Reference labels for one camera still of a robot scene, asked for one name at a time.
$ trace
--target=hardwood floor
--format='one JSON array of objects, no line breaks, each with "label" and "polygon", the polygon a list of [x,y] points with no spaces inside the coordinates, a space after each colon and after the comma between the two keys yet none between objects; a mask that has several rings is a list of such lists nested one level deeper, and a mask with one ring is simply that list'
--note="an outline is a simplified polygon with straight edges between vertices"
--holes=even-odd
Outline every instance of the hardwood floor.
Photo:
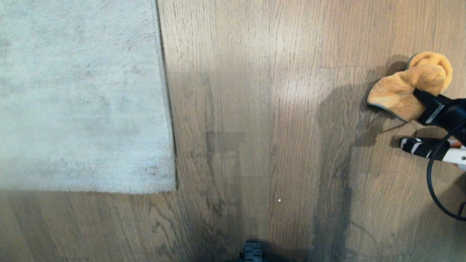
[{"label": "hardwood floor", "polygon": [[[369,108],[409,56],[450,58],[466,97],[463,0],[160,0],[178,189],[0,192],[0,261],[228,261],[244,241],[296,261],[466,261],[466,224],[434,205],[440,137]],[[437,164],[456,210],[465,178]]]}]

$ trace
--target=orange microfiber mitt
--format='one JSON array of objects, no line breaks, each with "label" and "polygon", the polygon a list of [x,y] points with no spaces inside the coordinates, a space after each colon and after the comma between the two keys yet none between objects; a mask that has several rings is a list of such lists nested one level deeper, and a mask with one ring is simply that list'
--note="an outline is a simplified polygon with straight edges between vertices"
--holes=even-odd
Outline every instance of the orange microfiber mitt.
[{"label": "orange microfiber mitt", "polygon": [[369,93],[367,103],[380,107],[408,122],[418,119],[425,107],[413,95],[414,89],[435,96],[452,81],[453,68],[448,58],[423,52],[411,58],[406,71],[382,78]]}]

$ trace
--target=white rug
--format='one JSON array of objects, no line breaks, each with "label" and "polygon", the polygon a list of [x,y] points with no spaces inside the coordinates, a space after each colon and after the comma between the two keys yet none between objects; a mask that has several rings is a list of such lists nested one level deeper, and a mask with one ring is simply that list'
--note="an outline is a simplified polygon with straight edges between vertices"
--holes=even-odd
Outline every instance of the white rug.
[{"label": "white rug", "polygon": [[0,188],[175,187],[155,0],[0,1]]}]

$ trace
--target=black cable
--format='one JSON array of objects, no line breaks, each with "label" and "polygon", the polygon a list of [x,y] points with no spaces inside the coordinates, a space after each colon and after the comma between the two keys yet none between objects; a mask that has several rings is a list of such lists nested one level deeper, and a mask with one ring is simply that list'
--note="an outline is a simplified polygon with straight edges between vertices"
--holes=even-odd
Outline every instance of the black cable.
[{"label": "black cable", "polygon": [[437,196],[435,195],[435,192],[434,192],[434,188],[432,186],[432,165],[434,163],[434,158],[435,156],[437,155],[437,152],[439,151],[440,147],[442,146],[442,144],[449,138],[452,136],[452,134],[454,132],[456,132],[457,130],[459,130],[461,127],[465,126],[466,124],[461,124],[459,125],[458,127],[456,127],[455,129],[453,129],[452,131],[448,132],[448,134],[443,137],[442,141],[439,142],[439,144],[435,147],[435,150],[433,151],[432,155],[429,156],[429,164],[427,165],[427,186],[429,187],[429,193],[431,194],[432,196],[432,199],[434,200],[435,204],[437,204],[437,206],[447,215],[459,220],[459,221],[466,221],[466,217],[465,216],[461,216],[460,213],[459,214],[454,214],[452,212],[450,212],[448,209],[446,209],[446,207],[444,207],[442,205],[442,203],[439,201],[439,199],[437,198]]}]

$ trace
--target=wood grain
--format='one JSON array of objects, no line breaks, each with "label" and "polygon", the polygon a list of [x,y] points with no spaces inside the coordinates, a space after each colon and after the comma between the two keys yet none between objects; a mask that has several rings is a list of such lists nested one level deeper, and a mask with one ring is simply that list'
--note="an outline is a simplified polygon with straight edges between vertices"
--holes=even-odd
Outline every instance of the wood grain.
[{"label": "wood grain", "polygon": [[[365,96],[416,52],[450,58],[466,97],[463,0],[158,2],[178,189],[0,192],[0,261],[229,261],[258,239],[295,261],[466,261],[466,224],[433,204],[441,137]],[[449,208],[464,175],[434,167]]]}]

